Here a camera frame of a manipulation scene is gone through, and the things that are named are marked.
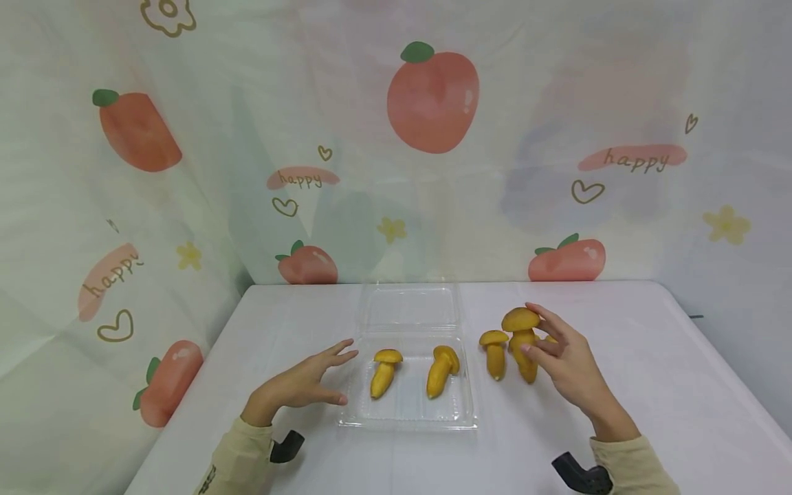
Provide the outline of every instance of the fabric backdrop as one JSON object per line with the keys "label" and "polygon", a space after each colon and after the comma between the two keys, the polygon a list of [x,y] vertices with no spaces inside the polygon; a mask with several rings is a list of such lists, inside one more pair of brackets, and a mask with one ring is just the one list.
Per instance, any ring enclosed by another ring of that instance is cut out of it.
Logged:
{"label": "fabric backdrop", "polygon": [[0,40],[8,493],[122,493],[251,283],[657,280],[792,432],[789,2],[8,0]]}

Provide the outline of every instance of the mushroom cap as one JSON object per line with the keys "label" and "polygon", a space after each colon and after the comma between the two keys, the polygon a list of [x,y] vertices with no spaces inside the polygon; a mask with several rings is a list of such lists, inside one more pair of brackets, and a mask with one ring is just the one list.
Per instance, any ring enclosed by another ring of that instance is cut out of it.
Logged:
{"label": "mushroom cap", "polygon": [[459,356],[456,355],[456,351],[447,345],[438,345],[435,347],[435,360],[442,359],[443,357],[448,358],[451,361],[451,374],[456,375],[459,373]]}
{"label": "mushroom cap", "polygon": [[401,363],[404,360],[402,354],[396,349],[383,349],[374,355],[376,363]]}
{"label": "mushroom cap", "polygon": [[519,332],[521,330],[530,330],[534,328],[540,321],[539,315],[528,308],[516,307],[503,317],[501,328],[504,332]]}
{"label": "mushroom cap", "polygon": [[478,339],[479,345],[490,345],[490,344],[503,344],[508,340],[508,335],[501,332],[500,330],[490,330],[489,332],[484,332],[482,334],[482,338]]}

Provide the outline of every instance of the white table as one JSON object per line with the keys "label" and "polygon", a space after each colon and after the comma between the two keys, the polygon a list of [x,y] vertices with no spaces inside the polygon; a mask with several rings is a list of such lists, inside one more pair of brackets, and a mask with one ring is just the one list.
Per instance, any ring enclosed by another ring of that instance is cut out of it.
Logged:
{"label": "white table", "polygon": [[[355,333],[360,289],[250,288],[127,494],[191,493],[251,390]],[[332,406],[285,410],[276,440],[294,429],[306,442],[297,459],[273,467],[271,494],[569,493],[550,461],[571,451],[593,466],[590,425],[542,371],[533,386],[515,372],[495,383],[477,348],[484,330],[526,300],[588,337],[683,493],[792,493],[792,442],[660,285],[461,284],[460,295],[478,430],[376,432],[338,426]],[[326,379],[343,386],[344,373]]]}

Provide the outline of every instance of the yellow mushroom toy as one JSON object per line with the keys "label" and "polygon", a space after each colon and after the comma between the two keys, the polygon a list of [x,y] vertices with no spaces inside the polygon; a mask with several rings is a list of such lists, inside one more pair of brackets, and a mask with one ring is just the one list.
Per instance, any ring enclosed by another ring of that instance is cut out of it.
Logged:
{"label": "yellow mushroom toy", "polygon": [[506,375],[506,351],[503,343],[508,340],[508,335],[500,330],[484,332],[478,344],[487,351],[487,371],[496,382],[500,382]]}
{"label": "yellow mushroom toy", "polygon": [[539,322],[539,315],[526,307],[514,308],[503,317],[501,322],[501,328],[512,334],[512,339],[508,343],[508,351],[517,362],[520,376],[528,383],[533,383],[536,380],[539,365],[520,352],[520,346],[533,345],[536,342],[536,334],[533,329]]}
{"label": "yellow mushroom toy", "polygon": [[429,398],[439,397],[445,390],[448,375],[459,373],[459,357],[454,349],[447,345],[438,345],[434,351],[435,362],[429,368],[426,379],[426,394]]}
{"label": "yellow mushroom toy", "polygon": [[371,397],[380,398],[388,390],[396,373],[396,365],[404,360],[396,349],[383,349],[374,355],[374,362],[379,363],[377,371],[371,378]]}

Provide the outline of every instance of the sleeve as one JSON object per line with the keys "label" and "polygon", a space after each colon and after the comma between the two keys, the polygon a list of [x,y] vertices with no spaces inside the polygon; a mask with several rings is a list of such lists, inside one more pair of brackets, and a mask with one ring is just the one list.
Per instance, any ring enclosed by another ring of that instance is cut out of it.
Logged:
{"label": "sleeve", "polygon": [[257,493],[264,485],[271,452],[272,426],[256,428],[238,417],[220,439],[193,495]]}
{"label": "sleeve", "polygon": [[645,436],[627,442],[590,440],[596,463],[613,481],[612,495],[680,495]]}

